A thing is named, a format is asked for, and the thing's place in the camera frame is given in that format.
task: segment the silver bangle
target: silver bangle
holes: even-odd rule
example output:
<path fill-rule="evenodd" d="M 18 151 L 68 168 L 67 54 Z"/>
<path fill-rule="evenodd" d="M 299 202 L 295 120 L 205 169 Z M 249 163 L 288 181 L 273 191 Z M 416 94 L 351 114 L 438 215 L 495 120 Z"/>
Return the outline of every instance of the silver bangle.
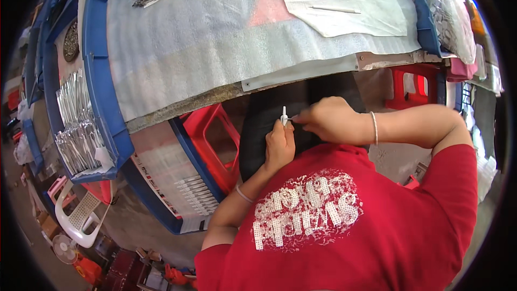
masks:
<path fill-rule="evenodd" d="M 373 118 L 373 126 L 375 127 L 375 146 L 379 145 L 379 136 L 377 132 L 377 120 L 375 119 L 375 114 L 373 112 L 370 112 Z"/>
<path fill-rule="evenodd" d="M 240 194 L 240 196 L 241 196 L 242 198 L 244 198 L 244 200 L 246 200 L 246 201 L 247 201 L 247 202 L 249 202 L 250 204 L 252 204 L 252 203 L 253 203 L 253 200 L 251 200 L 250 198 L 246 197 L 246 196 L 245 196 L 245 195 L 240 191 L 240 189 L 239 189 L 239 186 L 238 186 L 238 185 L 236 185 L 236 186 L 235 186 L 235 189 L 237 190 L 237 193 L 238 193 L 238 194 Z"/>

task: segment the blue crate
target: blue crate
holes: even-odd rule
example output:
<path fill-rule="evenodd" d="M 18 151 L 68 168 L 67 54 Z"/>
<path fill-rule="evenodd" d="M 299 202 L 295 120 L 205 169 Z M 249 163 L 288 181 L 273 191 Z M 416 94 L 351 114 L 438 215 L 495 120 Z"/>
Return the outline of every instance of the blue crate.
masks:
<path fill-rule="evenodd" d="M 44 0 L 32 29 L 30 29 L 29 47 L 25 59 L 25 95 L 29 107 L 43 97 L 43 93 L 38 88 L 38 85 L 42 85 L 42 78 L 38 78 L 43 70 L 43 42 L 47 38 L 42 24 L 47 20 L 55 3 L 56 0 Z"/>
<path fill-rule="evenodd" d="M 441 58 L 451 55 L 440 45 L 427 0 L 415 0 L 415 8 L 417 10 L 417 38 L 422 49 Z"/>
<path fill-rule="evenodd" d="M 48 33 L 44 44 L 43 82 L 48 120 L 55 135 L 64 129 L 55 92 L 59 89 L 57 54 L 54 45 L 59 34 L 77 17 L 79 0 L 68 0 L 61 15 Z M 97 126 L 115 166 L 106 173 L 83 175 L 72 179 L 74 184 L 113 180 L 118 170 L 131 157 L 134 146 L 118 106 L 110 71 L 106 38 L 107 0 L 86 0 L 83 14 L 82 53 L 90 100 Z M 72 177 L 66 169 L 67 176 Z"/>
<path fill-rule="evenodd" d="M 23 133 L 27 136 L 27 141 L 29 141 L 30 152 L 33 155 L 35 167 L 31 170 L 33 175 L 38 174 L 43 168 L 43 155 L 39 150 L 38 139 L 36 139 L 36 133 L 34 131 L 34 125 L 32 119 L 25 119 L 22 122 Z"/>
<path fill-rule="evenodd" d="M 183 127 L 183 122 L 179 117 L 176 117 L 169 120 L 169 124 L 197 173 L 201 176 L 201 179 L 203 179 L 203 182 L 206 184 L 210 192 L 212 192 L 212 195 L 216 198 L 217 202 L 221 203 L 226 196 L 217 185 L 212 174 L 210 174 L 206 168 L 205 163 L 201 160 L 201 157 L 197 153 L 190 137 Z M 149 212 L 152 213 L 171 233 L 174 235 L 184 235 L 203 231 L 200 227 L 199 230 L 181 234 L 183 219 L 176 218 L 171 211 L 168 210 L 160 200 L 158 200 L 155 192 L 142 177 L 136 165 L 133 162 L 126 162 L 122 165 L 120 171 L 124 174 L 127 183 L 131 186 L 136 195 L 140 197 L 140 200 L 147 207 Z"/>

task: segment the concrete floor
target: concrete floor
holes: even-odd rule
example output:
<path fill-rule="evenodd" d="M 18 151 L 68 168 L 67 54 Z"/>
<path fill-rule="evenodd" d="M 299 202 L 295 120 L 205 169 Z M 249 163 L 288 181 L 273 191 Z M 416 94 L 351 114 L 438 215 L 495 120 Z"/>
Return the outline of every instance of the concrete floor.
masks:
<path fill-rule="evenodd" d="M 385 112 L 384 99 L 391 98 L 391 77 L 383 72 L 365 71 L 355 74 L 361 96 L 365 101 L 367 110 Z M 224 108 L 238 131 L 241 129 L 243 112 L 247 104 L 247 97 L 240 97 L 224 103 Z M 225 157 L 231 157 L 232 150 Z M 3 161 L 13 163 L 12 146 L 2 148 Z M 382 175 L 395 182 L 405 182 L 416 168 L 418 162 L 428 164 L 430 162 L 430 150 L 425 150 L 408 144 L 379 144 L 371 146 L 369 157 L 376 165 L 376 169 Z M 75 272 L 72 266 L 65 265 L 53 255 L 47 247 L 45 240 L 39 232 L 37 222 L 30 214 L 29 196 L 26 188 L 15 188 L 13 182 L 21 173 L 18 165 L 9 164 L 8 169 L 10 197 L 16 204 L 16 216 L 22 229 L 29 239 L 35 243 L 33 246 L 35 256 L 42 267 L 48 271 L 48 275 L 55 282 L 59 290 L 82 290 L 85 288 L 84 280 Z M 80 196 L 84 193 L 82 187 L 76 189 Z M 485 201 L 478 207 L 478 221 L 469 250 L 464 259 L 464 269 L 475 256 L 477 249 L 484 239 L 490 225 L 498 198 L 499 189 L 492 189 Z M 127 186 L 124 178 L 118 179 L 118 200 L 107 213 L 102 231 L 113 238 L 119 246 L 133 250 L 142 247 L 146 250 L 153 249 L 162 254 L 166 262 L 172 266 L 190 268 L 194 267 L 193 258 L 201 249 L 205 233 L 176 236 L 170 233 L 158 220 L 149 213 L 139 198 Z M 103 205 L 99 207 L 98 214 L 104 212 Z"/>

